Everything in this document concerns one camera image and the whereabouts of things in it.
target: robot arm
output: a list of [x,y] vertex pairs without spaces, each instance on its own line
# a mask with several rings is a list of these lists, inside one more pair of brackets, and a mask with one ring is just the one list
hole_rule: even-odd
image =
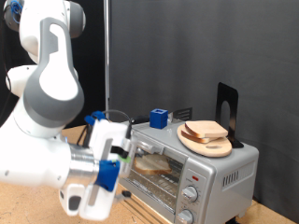
[[[5,5],[8,26],[18,21],[7,10],[12,3],[7,0]],[[85,16],[78,4],[63,0],[19,4],[20,24],[10,26],[20,31],[21,45],[37,65],[8,72],[14,75],[12,91],[20,100],[0,129],[0,181],[54,187],[60,190],[60,202],[69,216],[104,220],[118,178],[128,176],[132,166],[131,126],[96,119],[88,147],[61,140],[61,130],[84,104],[70,38],[82,32]]]

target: blue cube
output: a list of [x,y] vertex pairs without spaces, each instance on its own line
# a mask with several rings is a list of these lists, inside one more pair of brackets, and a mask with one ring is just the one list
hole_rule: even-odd
[[149,126],[151,128],[163,129],[167,126],[168,110],[154,109],[150,111]]

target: wooden plate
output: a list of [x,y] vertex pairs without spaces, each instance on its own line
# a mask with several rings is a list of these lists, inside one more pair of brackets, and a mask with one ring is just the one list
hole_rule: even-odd
[[188,149],[208,157],[224,157],[231,154],[232,144],[226,137],[219,138],[206,144],[196,143],[182,136],[181,131],[184,128],[184,125],[185,124],[182,124],[178,127],[177,133],[181,143]]

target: oven light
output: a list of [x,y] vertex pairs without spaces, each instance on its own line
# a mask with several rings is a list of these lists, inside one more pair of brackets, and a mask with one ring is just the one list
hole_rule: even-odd
[[196,181],[198,181],[198,177],[196,177],[195,175],[192,176],[192,178]]

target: silver toaster oven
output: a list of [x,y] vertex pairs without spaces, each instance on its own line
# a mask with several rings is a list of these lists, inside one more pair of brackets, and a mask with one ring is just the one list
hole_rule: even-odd
[[136,156],[159,153],[168,158],[169,175],[142,175],[132,167],[121,185],[172,223],[222,224],[244,216],[251,205],[259,151],[244,144],[227,157],[209,158],[183,146],[181,123],[162,130],[135,125]]

